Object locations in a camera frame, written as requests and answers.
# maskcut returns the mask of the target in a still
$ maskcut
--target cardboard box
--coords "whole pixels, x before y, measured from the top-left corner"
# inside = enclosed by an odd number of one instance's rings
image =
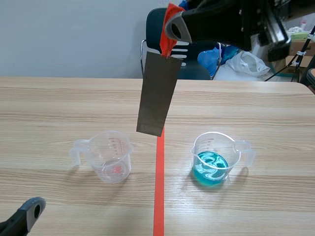
[[[299,33],[294,33],[291,35],[291,40],[292,41],[298,41],[298,40],[306,40],[308,32],[299,32]]]
[[[298,51],[301,51],[305,44],[305,41],[306,40],[291,42],[289,55],[294,56]],[[315,55],[315,42],[310,41],[305,52],[306,52],[306,56],[314,56]]]
[[[288,65],[289,62],[292,60],[294,56],[287,56],[285,58],[285,65]],[[302,59],[302,62],[301,62],[301,65],[300,67],[308,67],[308,65],[310,64],[311,60],[312,60],[313,56],[304,56],[303,59]]]

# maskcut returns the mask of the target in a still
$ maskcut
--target chair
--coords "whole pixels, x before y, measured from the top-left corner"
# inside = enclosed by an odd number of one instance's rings
[[[141,70],[142,76],[144,74],[143,70],[143,62],[142,62],[142,55],[143,55],[143,43],[146,42],[147,46],[151,49],[156,49],[161,53],[161,48],[159,46],[162,28],[163,28],[163,21],[164,16],[166,13],[166,8],[156,8],[152,10],[147,17],[146,23],[146,40],[142,40],[141,42]],[[199,65],[197,58],[199,53],[207,50],[214,49],[214,46],[219,45],[219,52],[221,51],[221,44],[216,43],[214,41],[203,41],[192,43],[188,45],[176,45],[171,55],[182,55],[183,63],[180,71],[177,74],[178,79],[198,79],[198,80],[213,80],[220,65],[221,65],[221,55],[218,61],[218,67],[213,76],[209,75],[208,70]]]

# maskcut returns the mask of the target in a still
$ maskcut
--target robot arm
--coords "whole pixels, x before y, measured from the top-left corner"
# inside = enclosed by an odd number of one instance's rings
[[[258,34],[260,45],[269,46],[269,61],[289,53],[291,40],[280,20],[281,15],[289,14],[289,0],[188,0],[188,6],[190,10],[167,22],[169,38],[190,43],[213,40],[250,51],[251,36]]]

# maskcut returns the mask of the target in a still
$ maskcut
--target red tape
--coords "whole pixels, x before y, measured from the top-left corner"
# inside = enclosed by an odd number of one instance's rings
[[[153,236],[164,236],[164,129],[157,138]]]

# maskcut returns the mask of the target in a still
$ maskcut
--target measuring cup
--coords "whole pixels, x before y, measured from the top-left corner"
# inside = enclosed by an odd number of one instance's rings
[[[250,142],[235,141],[219,132],[199,135],[191,152],[193,154],[192,171],[195,177],[206,185],[225,181],[241,156],[245,156],[246,166],[251,166],[256,155]]]
[[[130,155],[133,146],[127,135],[118,131],[105,131],[87,140],[77,140],[69,151],[75,166],[80,165],[80,153],[98,177],[108,183],[118,183],[131,171]]]

